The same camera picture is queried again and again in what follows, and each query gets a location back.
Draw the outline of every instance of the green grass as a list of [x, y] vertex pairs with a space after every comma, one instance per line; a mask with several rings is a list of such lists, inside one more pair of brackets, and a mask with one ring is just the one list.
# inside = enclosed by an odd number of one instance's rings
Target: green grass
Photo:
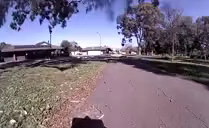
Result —
[[[35, 128], [80, 82], [94, 75], [101, 62], [78, 64], [60, 71], [51, 67], [14, 67], [0, 70], [0, 128]], [[69, 64], [56, 65], [61, 68]]]

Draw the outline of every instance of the grass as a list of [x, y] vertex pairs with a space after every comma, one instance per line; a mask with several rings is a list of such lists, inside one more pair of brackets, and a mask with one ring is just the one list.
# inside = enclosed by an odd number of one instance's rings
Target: grass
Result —
[[53, 67], [17, 66], [0, 70], [0, 127], [42, 127], [71, 90], [96, 72], [101, 62]]
[[191, 80], [209, 89], [209, 64], [165, 60], [155, 57], [138, 57], [122, 60], [123, 63], [135, 68], [158, 75], [168, 75]]

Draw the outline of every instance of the park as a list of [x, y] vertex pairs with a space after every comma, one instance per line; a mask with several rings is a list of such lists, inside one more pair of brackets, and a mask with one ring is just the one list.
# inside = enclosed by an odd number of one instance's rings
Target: park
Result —
[[118, 42], [100, 30], [96, 44], [76, 34], [56, 43], [82, 5], [111, 19], [119, 1], [101, 1], [0, 2], [0, 29], [10, 17], [19, 35], [29, 21], [49, 32], [49, 41], [0, 42], [0, 128], [209, 128], [209, 16], [125, 0], [113, 18]]

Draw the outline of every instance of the dark object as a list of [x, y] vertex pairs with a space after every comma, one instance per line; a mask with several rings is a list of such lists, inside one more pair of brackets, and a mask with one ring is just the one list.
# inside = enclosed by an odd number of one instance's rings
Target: dark object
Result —
[[85, 118], [74, 118], [71, 128], [106, 128], [102, 120]]

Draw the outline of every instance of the dirt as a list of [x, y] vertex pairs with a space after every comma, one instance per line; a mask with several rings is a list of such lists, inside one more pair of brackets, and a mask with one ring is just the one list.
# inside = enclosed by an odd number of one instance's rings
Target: dirt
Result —
[[92, 77], [80, 81], [78, 88], [72, 90], [71, 96], [64, 100], [60, 108], [46, 121], [47, 127], [70, 128], [74, 117], [84, 118], [86, 111], [91, 110], [88, 105], [88, 97], [93, 93], [97, 80], [102, 78], [102, 71], [105, 64], [99, 67]]

